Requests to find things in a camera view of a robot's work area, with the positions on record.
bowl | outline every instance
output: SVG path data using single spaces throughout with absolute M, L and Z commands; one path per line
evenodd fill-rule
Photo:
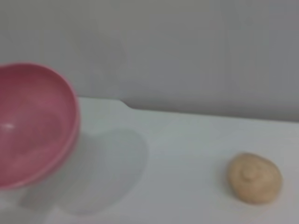
M 0 189 L 45 178 L 63 164 L 79 133 L 71 85 L 37 64 L 0 66 Z

white table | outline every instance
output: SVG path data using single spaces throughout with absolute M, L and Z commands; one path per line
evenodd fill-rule
M 299 221 L 299 124 L 140 111 L 80 98 L 78 147 L 40 184 L 0 193 L 1 224 L 281 224 Z M 279 199 L 251 206 L 225 182 L 239 152 L 274 161 Z

white wall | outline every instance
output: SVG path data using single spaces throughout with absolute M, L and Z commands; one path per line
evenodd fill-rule
M 1 0 L 0 63 L 134 107 L 298 120 L 298 21 L 297 0 Z

dough ball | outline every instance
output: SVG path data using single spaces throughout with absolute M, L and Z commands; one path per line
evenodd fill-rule
M 282 175 L 277 166 L 258 155 L 236 156 L 228 167 L 228 182 L 237 197 L 250 204 L 273 201 L 282 187 Z

